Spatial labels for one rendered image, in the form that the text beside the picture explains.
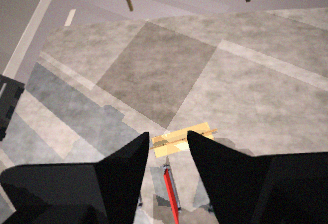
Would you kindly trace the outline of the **tan slotted board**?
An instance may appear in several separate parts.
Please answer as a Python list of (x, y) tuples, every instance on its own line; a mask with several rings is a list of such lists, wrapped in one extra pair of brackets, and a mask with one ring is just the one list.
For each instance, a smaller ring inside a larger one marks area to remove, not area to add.
[(187, 141), (188, 130), (192, 130), (214, 140), (211, 132), (217, 131), (218, 129), (210, 130), (207, 122), (194, 125), (188, 128), (153, 137), (153, 147), (149, 149), (154, 149), (156, 158), (189, 149)]

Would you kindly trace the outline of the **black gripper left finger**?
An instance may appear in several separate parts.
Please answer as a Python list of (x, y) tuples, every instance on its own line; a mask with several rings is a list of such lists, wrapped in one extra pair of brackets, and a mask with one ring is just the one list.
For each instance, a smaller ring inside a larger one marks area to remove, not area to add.
[(0, 174), (14, 208), (90, 204), (98, 224), (134, 224), (149, 154), (144, 132), (98, 163), (19, 164)]

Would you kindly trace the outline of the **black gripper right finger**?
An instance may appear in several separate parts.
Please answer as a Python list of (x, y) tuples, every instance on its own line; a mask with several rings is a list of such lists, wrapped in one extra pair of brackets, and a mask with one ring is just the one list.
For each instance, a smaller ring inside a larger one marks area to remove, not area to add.
[(328, 152), (251, 156), (192, 130), (187, 141), (219, 224), (258, 224), (277, 180), (328, 176)]

